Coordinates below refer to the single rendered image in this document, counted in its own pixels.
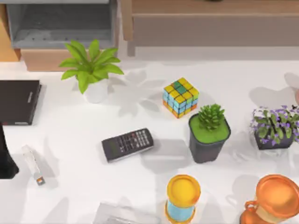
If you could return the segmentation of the colourful puzzle cube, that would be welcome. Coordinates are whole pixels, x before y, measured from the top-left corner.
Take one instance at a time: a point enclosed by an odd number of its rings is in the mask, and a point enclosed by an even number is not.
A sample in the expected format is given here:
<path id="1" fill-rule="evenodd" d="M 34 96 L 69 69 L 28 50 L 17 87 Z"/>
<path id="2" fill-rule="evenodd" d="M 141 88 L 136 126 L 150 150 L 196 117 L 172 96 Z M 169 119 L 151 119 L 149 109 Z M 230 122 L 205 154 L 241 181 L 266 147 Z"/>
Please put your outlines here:
<path id="1" fill-rule="evenodd" d="M 197 108 L 199 91 L 184 77 L 164 87 L 163 105 L 177 118 Z"/>

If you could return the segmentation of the black calculator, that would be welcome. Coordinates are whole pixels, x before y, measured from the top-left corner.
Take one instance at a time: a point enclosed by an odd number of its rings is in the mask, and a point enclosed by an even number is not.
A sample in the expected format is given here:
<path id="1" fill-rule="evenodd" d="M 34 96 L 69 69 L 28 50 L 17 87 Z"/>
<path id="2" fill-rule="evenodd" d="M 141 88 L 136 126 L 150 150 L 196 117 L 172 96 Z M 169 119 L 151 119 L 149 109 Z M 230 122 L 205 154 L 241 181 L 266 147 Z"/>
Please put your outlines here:
<path id="1" fill-rule="evenodd" d="M 147 151 L 154 146 L 154 140 L 147 128 L 131 131 L 101 142 L 107 162 Z"/>

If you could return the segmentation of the succulent in dark grey pot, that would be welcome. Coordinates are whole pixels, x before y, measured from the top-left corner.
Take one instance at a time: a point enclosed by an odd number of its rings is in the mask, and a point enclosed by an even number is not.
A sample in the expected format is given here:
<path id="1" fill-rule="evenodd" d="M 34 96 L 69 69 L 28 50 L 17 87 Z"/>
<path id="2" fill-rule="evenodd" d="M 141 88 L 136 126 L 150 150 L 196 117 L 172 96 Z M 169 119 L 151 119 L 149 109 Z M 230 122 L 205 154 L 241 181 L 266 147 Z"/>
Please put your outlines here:
<path id="1" fill-rule="evenodd" d="M 189 149 L 196 163 L 216 160 L 229 139 L 231 129 L 224 111 L 219 104 L 204 105 L 189 118 Z"/>

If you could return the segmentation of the leafy plant in white pot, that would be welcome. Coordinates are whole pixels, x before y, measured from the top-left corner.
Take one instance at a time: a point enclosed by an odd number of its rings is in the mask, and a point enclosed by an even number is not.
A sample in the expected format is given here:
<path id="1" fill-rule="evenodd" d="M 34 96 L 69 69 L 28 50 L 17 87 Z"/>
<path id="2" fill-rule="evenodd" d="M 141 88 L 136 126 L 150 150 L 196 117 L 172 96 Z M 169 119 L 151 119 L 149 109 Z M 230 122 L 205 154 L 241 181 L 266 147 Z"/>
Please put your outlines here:
<path id="1" fill-rule="evenodd" d="M 109 74 L 123 75 L 123 70 L 116 65 L 120 59 L 116 56 L 115 47 L 100 49 L 100 42 L 94 39 L 88 49 L 78 41 L 71 40 L 65 44 L 71 57 L 64 59 L 59 67 L 67 70 L 61 80 L 74 77 L 78 83 L 79 92 L 89 103 L 97 104 L 108 96 Z"/>

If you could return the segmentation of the yellow and blue hourglass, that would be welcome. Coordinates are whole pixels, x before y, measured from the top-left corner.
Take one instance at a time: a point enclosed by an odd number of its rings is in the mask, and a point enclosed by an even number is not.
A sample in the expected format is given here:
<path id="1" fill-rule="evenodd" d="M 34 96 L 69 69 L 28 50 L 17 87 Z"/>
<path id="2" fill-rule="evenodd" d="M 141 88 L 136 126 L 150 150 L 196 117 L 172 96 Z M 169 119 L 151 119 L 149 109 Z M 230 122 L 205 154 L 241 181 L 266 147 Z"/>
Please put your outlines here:
<path id="1" fill-rule="evenodd" d="M 196 211 L 201 188 L 190 175 L 176 175 L 167 185 L 168 199 L 165 203 L 165 216 L 171 224 L 190 224 Z"/>

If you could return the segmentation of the wooden open shelf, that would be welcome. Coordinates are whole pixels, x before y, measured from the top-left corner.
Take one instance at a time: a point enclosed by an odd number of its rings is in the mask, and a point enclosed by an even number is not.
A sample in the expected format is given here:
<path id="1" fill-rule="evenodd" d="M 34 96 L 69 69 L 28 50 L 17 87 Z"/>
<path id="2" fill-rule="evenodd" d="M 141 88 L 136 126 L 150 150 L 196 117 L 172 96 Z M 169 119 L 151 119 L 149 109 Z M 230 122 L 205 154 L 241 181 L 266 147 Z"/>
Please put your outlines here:
<path id="1" fill-rule="evenodd" d="M 119 0 L 135 47 L 299 47 L 299 0 Z"/>

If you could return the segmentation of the pale wooden drawer front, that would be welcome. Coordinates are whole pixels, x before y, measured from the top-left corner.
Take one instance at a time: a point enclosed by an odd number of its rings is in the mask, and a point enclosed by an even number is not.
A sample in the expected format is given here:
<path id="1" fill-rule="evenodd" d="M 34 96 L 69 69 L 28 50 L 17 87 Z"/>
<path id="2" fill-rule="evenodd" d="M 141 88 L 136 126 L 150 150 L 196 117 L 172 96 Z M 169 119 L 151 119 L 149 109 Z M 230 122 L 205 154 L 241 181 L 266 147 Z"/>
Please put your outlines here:
<path id="1" fill-rule="evenodd" d="M 26 64 L 27 71 L 66 71 L 60 68 L 60 63 L 71 54 L 66 49 L 21 49 L 21 56 Z"/>

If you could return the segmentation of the purple flowers in dark pot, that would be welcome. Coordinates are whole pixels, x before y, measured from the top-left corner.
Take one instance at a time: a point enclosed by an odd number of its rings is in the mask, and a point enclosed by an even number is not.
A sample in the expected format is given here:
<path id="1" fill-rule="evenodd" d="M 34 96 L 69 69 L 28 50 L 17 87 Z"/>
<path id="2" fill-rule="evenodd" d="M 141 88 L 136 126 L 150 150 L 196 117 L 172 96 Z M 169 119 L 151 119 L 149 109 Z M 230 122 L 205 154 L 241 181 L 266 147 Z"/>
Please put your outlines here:
<path id="1" fill-rule="evenodd" d="M 299 143 L 299 106 L 261 106 L 252 115 L 250 127 L 259 150 L 287 149 L 292 143 Z"/>

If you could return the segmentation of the orange trophy cup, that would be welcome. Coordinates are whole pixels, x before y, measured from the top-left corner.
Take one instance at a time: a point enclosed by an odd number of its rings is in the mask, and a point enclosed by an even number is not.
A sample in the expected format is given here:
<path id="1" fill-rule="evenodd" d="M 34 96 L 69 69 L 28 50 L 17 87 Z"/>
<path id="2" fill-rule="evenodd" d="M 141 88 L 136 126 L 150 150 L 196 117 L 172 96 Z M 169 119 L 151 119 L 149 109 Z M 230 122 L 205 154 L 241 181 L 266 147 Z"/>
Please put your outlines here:
<path id="1" fill-rule="evenodd" d="M 283 175 L 267 175 L 247 201 L 239 224 L 280 224 L 299 214 L 299 186 Z"/>

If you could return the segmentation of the wooden cupboard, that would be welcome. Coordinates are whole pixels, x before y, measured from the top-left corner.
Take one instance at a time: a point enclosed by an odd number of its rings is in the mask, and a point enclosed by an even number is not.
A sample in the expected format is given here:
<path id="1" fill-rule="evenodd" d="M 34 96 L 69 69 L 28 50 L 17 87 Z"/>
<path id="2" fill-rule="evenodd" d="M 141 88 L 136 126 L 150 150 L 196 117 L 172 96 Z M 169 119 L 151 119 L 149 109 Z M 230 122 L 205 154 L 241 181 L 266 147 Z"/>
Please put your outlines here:
<path id="1" fill-rule="evenodd" d="M 20 58 L 20 49 L 11 45 L 6 5 L 0 4 L 0 62 L 18 62 Z"/>

